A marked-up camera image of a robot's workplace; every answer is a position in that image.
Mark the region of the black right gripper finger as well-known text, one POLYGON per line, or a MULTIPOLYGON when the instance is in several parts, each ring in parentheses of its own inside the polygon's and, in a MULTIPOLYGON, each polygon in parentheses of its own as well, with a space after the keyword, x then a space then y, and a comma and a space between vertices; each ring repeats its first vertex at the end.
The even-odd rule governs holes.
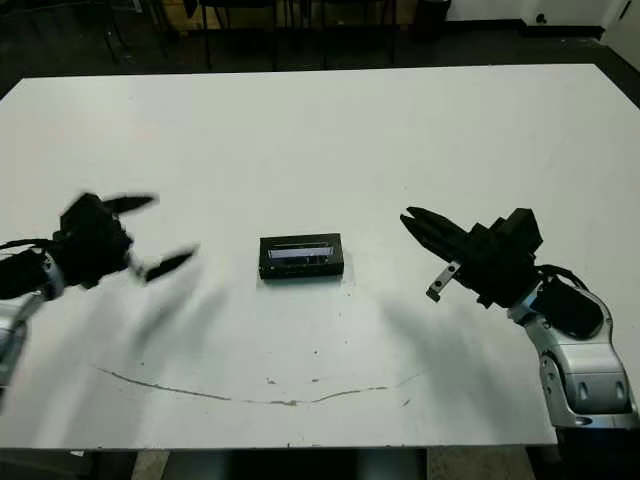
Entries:
POLYGON ((467 232, 448 218, 422 207, 407 208, 407 229, 419 243, 463 243, 467 232))
MULTIPOLYGON (((407 215, 401 215, 400 220, 403 223, 403 225, 407 228, 407 215)), ((419 243, 419 244, 425 249, 429 250, 431 253, 440 257, 442 260, 446 262, 450 262, 452 260, 461 259, 462 257, 461 245, 463 243, 428 242, 428 243, 419 243)))

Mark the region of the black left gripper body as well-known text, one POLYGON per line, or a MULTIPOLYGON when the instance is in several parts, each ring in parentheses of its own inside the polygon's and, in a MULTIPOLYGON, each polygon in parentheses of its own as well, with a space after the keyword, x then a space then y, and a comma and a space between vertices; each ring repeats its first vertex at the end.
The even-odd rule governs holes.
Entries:
POLYGON ((55 238, 60 243, 55 259, 67 286, 91 289, 129 265, 133 239, 111 212, 66 212, 55 238))

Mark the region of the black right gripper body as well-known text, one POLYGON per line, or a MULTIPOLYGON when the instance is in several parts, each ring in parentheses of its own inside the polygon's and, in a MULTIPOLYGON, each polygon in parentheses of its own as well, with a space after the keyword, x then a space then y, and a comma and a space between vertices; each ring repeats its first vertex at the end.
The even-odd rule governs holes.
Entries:
POLYGON ((539 246, 535 222, 495 222, 489 227, 477 223, 461 245, 461 259, 448 262, 427 296, 439 301, 444 287, 455 279, 476 292, 477 302, 484 307, 493 303, 509 307, 536 281, 534 260, 539 246))

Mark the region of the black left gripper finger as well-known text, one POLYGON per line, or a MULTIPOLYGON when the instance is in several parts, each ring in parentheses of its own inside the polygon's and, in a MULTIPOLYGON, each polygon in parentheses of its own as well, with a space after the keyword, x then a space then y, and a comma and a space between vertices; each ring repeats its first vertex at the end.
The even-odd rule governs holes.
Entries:
POLYGON ((152 194, 126 194, 104 199, 102 203, 114 215, 122 215, 141 209, 157 200, 158 197, 152 194))
POLYGON ((142 261, 142 282, 149 284, 170 274, 187 263, 198 251, 199 245, 192 244, 158 258, 144 259, 142 261))

